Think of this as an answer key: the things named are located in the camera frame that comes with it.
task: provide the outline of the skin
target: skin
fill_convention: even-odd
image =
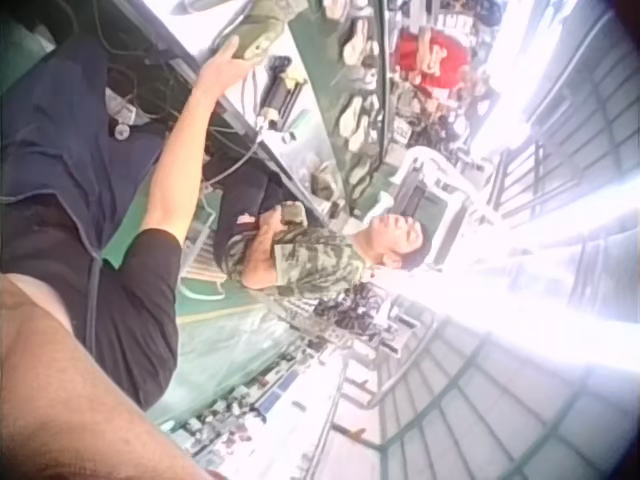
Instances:
[[[200,70],[198,81],[158,160],[142,230],[166,230],[184,240],[195,213],[202,182],[202,159],[209,118],[218,98],[244,78],[253,64],[232,58],[232,37]]]
[[[273,239],[284,230],[280,207],[260,217],[256,238],[247,250],[242,284],[252,290],[261,290],[277,284],[276,264],[272,256]],[[402,256],[422,245],[420,224],[410,217],[382,215],[351,237],[356,251],[368,263],[389,268],[400,268]]]
[[[420,224],[413,218],[386,214],[374,218],[352,240],[369,263],[397,269],[402,266],[402,256],[418,249],[424,239]]]
[[[153,175],[143,230],[184,242],[209,117],[252,67],[232,58],[236,48],[237,38],[203,66]],[[209,478],[100,370],[65,328],[64,309],[36,283],[11,278],[0,276],[0,438],[10,478]]]

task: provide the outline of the leg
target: leg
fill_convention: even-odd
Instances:
[[[256,228],[255,222],[238,223],[243,216],[254,219],[258,217],[267,190],[269,176],[262,169],[256,168],[255,162],[258,160],[249,160],[224,179],[218,225],[213,240],[213,257],[219,266],[223,264],[229,240],[238,233]],[[217,166],[210,166],[205,175],[212,178],[209,174],[217,169]]]

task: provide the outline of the camouflage shirt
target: camouflage shirt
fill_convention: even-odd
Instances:
[[[257,232],[229,241],[224,271],[240,281],[247,249]],[[272,297],[329,298],[360,281],[365,261],[351,242],[323,228],[292,228],[273,240],[277,284],[262,290]]]

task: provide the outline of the person in red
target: person in red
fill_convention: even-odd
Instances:
[[[398,40],[396,64],[409,81],[429,91],[454,90],[468,83],[471,55],[455,38],[437,30],[420,35],[403,31]]]

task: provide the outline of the bright light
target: bright light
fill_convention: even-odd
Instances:
[[[522,145],[529,134],[531,133],[531,127],[524,119],[516,121],[512,128],[510,128],[511,135],[507,138],[507,146],[511,149],[518,148]]]
[[[385,288],[523,350],[559,362],[640,372],[640,325],[576,312],[540,298],[514,295],[468,274],[421,272]]]
[[[519,245],[542,245],[590,232],[612,219],[640,208],[638,192],[640,177],[622,185],[606,187],[514,229],[511,241]]]
[[[568,12],[571,11],[576,1],[569,4],[571,8],[567,10]],[[495,82],[497,82],[496,85],[499,89],[503,90],[502,95],[496,108],[484,122],[471,145],[471,154],[474,157],[487,157],[495,151],[501,150],[507,144],[513,147],[516,143],[515,139],[521,137],[518,129],[522,125],[522,120],[519,119],[551,60],[562,32],[560,19],[566,15],[567,13],[563,12],[562,15],[554,18],[553,8],[547,8],[526,52],[517,59],[512,58],[509,63],[505,63],[504,67],[496,72],[498,77]],[[492,77],[492,85],[496,88],[493,82],[494,77]]]
[[[498,92],[508,87],[506,81],[510,78],[510,71],[527,31],[533,3],[533,0],[511,0],[507,4],[486,66],[491,76],[491,86]]]

